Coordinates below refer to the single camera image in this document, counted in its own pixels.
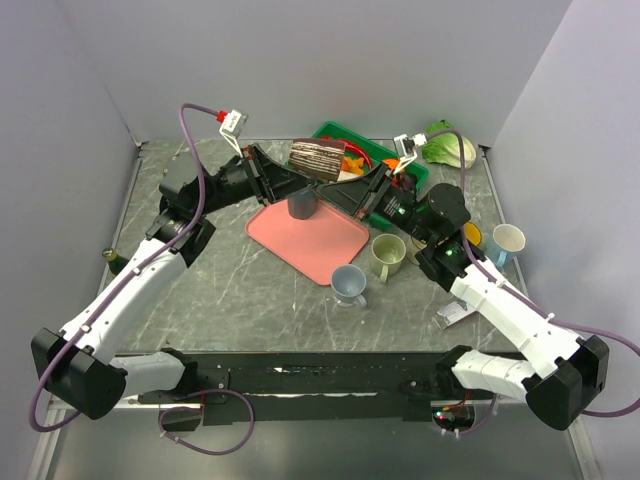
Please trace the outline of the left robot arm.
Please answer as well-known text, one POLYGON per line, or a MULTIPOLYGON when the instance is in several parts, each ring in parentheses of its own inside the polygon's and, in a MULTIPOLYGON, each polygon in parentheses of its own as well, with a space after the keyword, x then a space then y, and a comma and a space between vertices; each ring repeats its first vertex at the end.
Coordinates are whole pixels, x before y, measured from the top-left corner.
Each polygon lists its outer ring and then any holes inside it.
POLYGON ((59 331, 43 328, 32 339, 42 387, 93 420, 135 394, 164 391, 177 402, 191 399, 198 388, 196 360, 172 348, 119 358, 121 342, 203 252, 215 231, 207 214, 251 197, 263 205, 277 203, 314 184, 257 144, 215 174, 190 154, 170 160, 159 184, 159 213, 127 265, 59 331))

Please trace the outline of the light green mug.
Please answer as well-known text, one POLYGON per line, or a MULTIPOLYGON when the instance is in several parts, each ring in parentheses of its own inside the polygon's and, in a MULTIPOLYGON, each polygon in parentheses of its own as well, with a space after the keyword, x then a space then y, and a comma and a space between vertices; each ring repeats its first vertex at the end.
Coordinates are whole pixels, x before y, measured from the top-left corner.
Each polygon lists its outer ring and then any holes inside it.
POLYGON ((401 268, 406 257, 405 242, 397 235, 384 233, 374 238, 370 247, 372 273, 386 283, 401 268))

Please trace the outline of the yellow mug black handle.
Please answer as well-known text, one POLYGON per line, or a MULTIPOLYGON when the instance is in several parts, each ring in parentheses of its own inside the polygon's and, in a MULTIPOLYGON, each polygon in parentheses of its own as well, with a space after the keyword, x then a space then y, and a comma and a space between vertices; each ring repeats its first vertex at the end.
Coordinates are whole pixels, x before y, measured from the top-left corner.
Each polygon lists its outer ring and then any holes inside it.
POLYGON ((464 225, 464 233, 467 241, 474 246, 479 246, 482 242, 482 233, 480 229, 472 222, 467 222, 464 225))

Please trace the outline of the cream mug black handle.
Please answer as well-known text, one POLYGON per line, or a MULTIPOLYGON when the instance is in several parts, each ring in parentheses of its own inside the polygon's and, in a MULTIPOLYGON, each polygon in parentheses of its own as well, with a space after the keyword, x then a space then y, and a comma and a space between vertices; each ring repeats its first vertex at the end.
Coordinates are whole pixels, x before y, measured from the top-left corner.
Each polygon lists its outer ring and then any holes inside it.
POLYGON ((406 254, 406 258, 407 260, 415 265, 418 266, 419 265, 419 261, 416 257, 416 255, 426 247, 426 244, 414 237, 411 237, 407 242, 406 242, 406 249, 407 249, 407 254, 406 254))

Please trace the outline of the dark blue-grey mug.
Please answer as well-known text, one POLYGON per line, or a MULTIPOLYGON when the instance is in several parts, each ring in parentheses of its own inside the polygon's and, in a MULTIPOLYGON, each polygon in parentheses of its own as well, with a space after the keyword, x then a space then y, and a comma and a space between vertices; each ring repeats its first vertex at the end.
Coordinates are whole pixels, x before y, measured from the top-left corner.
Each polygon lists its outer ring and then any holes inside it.
POLYGON ((291 194, 287 198, 288 214, 296 220, 310 219, 316 211, 316 195, 313 186, 305 188, 291 194))

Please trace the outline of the grey mug pink rim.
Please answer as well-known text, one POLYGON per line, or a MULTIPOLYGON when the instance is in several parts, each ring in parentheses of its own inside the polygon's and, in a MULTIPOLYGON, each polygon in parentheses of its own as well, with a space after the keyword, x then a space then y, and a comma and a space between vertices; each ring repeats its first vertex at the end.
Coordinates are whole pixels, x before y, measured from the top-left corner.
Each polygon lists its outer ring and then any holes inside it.
POLYGON ((334 300, 341 307, 365 307, 364 291, 367 286, 365 273, 353 264, 336 268, 331 274, 330 286, 334 300))

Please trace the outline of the light blue mug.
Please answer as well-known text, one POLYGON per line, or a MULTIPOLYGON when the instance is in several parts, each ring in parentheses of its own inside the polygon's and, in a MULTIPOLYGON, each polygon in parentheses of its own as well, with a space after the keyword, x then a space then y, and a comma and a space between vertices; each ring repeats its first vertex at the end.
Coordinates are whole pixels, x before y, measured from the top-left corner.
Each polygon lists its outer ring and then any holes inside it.
POLYGON ((503 223, 493 229, 486 241, 485 255, 498 269, 502 269, 525 247, 525 234, 515 225, 503 223))

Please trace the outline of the brown striped cup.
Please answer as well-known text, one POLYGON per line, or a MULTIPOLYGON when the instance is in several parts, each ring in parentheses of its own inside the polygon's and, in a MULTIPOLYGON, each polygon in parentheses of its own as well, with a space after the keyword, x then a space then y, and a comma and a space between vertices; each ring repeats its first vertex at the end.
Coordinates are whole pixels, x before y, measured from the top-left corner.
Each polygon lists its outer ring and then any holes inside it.
POLYGON ((302 138, 291 144, 288 164, 322 181, 337 181, 341 172, 345 145, 339 140, 302 138))

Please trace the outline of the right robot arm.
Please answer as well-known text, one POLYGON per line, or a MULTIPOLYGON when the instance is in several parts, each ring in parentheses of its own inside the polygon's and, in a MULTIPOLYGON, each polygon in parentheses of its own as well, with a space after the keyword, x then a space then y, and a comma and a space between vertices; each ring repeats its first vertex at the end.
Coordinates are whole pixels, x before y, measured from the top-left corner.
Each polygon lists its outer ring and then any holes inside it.
POLYGON ((608 345, 536 312, 483 251, 467 243, 463 227, 470 213, 460 187, 439 183, 416 199, 394 185, 381 164, 362 177, 321 185, 317 193, 353 218, 376 213, 423 242, 416 257, 425 276, 479 312, 522 354, 514 360, 454 348, 436 376, 444 396, 459 398, 467 390, 508 396, 547 426, 565 430, 601 393, 608 345))

